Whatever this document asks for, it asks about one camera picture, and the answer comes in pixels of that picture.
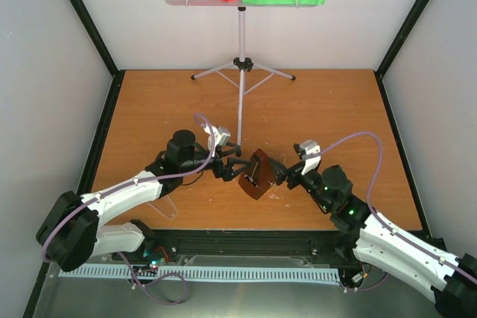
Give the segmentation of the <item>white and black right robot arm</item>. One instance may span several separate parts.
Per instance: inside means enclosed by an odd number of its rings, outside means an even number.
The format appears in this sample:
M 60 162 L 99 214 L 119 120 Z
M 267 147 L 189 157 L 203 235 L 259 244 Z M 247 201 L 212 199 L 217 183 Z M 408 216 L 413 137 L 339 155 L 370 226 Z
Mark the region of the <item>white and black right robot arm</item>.
M 353 193 L 340 165 L 319 171 L 320 147 L 306 141 L 294 147 L 300 161 L 287 168 L 270 161 L 277 184 L 302 187 L 341 234 L 354 258 L 413 287 L 433 302 L 442 317 L 476 316 L 476 258 L 458 257 L 392 223 Z

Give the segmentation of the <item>clear plastic metronome cover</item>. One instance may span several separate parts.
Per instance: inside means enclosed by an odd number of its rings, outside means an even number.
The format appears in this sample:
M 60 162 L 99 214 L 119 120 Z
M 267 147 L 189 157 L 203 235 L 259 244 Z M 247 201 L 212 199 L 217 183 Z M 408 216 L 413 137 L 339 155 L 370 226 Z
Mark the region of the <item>clear plastic metronome cover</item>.
M 149 201 L 148 205 L 168 220 L 174 219 L 178 214 L 177 207 L 169 195 Z

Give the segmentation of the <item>brown wooden metronome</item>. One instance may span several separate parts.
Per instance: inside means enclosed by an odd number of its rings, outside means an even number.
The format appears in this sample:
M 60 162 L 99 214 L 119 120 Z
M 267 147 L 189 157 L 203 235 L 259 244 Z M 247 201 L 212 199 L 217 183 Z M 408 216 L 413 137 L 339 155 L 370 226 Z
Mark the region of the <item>brown wooden metronome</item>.
M 238 184 L 246 195 L 258 200 L 274 184 L 274 168 L 271 158 L 262 149 L 252 153 L 250 162 L 250 166 L 241 174 Z

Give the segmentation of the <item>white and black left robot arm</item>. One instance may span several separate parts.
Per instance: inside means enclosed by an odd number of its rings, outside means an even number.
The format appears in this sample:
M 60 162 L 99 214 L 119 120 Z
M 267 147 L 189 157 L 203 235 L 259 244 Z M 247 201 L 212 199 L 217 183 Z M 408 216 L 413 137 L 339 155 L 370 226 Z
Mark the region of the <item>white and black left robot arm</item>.
M 109 222 L 137 206 L 167 197 L 188 175 L 211 171 L 215 178 L 229 182 L 252 165 L 240 157 L 241 148 L 230 142 L 227 129 L 213 127 L 208 135 L 207 146 L 202 147 L 193 132 L 178 130 L 166 149 L 134 177 L 88 194 L 62 193 L 36 235 L 44 261 L 69 272 L 91 257 L 114 252 L 149 259 L 155 242 L 146 235 L 144 224 L 135 221 L 111 226 Z

